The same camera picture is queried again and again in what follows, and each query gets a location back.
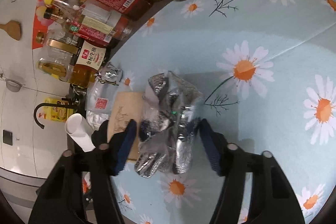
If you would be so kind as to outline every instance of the light blue tablecloth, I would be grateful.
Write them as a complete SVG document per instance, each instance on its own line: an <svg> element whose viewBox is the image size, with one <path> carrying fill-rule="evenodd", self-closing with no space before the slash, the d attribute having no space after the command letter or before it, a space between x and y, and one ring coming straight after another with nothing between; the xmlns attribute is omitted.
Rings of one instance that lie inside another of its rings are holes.
<svg viewBox="0 0 336 224"><path fill-rule="evenodd" d="M274 154L308 223L336 182L335 11L335 0L172 2L112 62L133 91L143 91L150 76L172 70L206 98L233 75L206 101L204 118L245 151ZM113 178L129 219L209 223L224 178L211 170L200 139L187 174L158 172L145 179L133 167L127 164ZM240 222L250 186L248 176Z"/></svg>

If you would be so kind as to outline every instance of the aluminum foil package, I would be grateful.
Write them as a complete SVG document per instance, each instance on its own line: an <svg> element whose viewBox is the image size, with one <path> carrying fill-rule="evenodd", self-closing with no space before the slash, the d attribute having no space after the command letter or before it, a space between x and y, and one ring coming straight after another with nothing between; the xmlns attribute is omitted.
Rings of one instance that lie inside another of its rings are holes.
<svg viewBox="0 0 336 224"><path fill-rule="evenodd" d="M144 101L135 171L145 178L156 171L187 172L203 106L202 93L169 71L149 78Z"/></svg>
<svg viewBox="0 0 336 224"><path fill-rule="evenodd" d="M123 71L108 62L99 70L95 83L87 90L85 110L111 114Z"/></svg>

